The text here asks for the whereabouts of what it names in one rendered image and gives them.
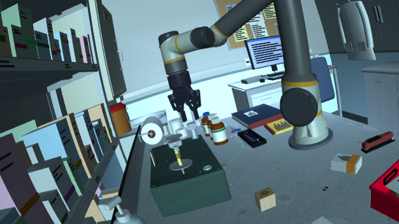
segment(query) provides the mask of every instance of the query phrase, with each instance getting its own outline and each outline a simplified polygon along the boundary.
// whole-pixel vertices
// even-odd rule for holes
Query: red lid
[[[122,110],[124,108],[126,108],[125,104],[118,103],[118,104],[110,106],[110,111],[111,111],[111,113],[115,113],[115,112],[118,112],[118,111],[120,111],[120,110]]]

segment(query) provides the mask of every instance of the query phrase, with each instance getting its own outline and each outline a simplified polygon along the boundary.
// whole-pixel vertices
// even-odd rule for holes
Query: red-lidded container
[[[371,190],[370,208],[396,221],[399,221],[399,198],[394,191],[387,188],[387,184],[392,182],[398,175],[399,160],[369,187]]]
[[[127,119],[126,105],[118,103],[110,106],[111,116],[113,119],[113,124],[118,136],[122,136],[130,131],[132,127],[130,126],[129,120]]]

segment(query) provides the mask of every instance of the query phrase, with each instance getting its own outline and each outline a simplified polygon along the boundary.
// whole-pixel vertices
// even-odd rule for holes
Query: floor
[[[254,131],[266,138],[267,144],[251,148],[231,133],[229,126],[244,129],[232,118],[223,119],[228,127],[229,142],[214,146],[202,134],[222,164],[229,184],[231,199],[219,204],[163,217],[150,192],[150,158],[147,145],[141,174],[138,215],[146,224],[163,223],[312,223],[323,216],[334,224],[396,223],[395,220],[370,208],[369,186],[399,159],[397,141],[369,154],[361,151],[361,143],[387,130],[368,129],[335,119],[323,112],[332,141],[314,150],[294,150],[288,145],[292,131],[273,136],[263,126]],[[331,170],[330,161],[336,153],[362,156],[362,167],[355,175]],[[293,181],[327,186],[321,188]],[[276,206],[261,212],[254,193],[271,188],[276,193]]]

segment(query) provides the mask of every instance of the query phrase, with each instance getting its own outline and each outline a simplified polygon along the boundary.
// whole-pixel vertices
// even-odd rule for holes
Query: soap dispenser
[[[117,207],[118,212],[115,213],[117,220],[113,223],[126,223],[126,224],[145,224],[144,220],[135,213],[130,213],[127,209],[122,209],[119,203],[122,202],[120,196],[114,196],[107,203],[104,204],[104,208],[108,211]]]

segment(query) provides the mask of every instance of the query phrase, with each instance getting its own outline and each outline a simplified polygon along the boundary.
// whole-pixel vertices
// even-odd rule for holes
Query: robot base
[[[322,147],[323,145],[326,145],[327,143],[329,143],[331,141],[331,139],[333,139],[333,131],[329,128],[329,135],[324,140],[322,140],[318,143],[314,143],[311,145],[300,145],[293,141],[293,138],[291,135],[288,139],[288,144],[291,148],[294,148],[297,150],[310,150],[310,149],[315,149],[315,148]]]

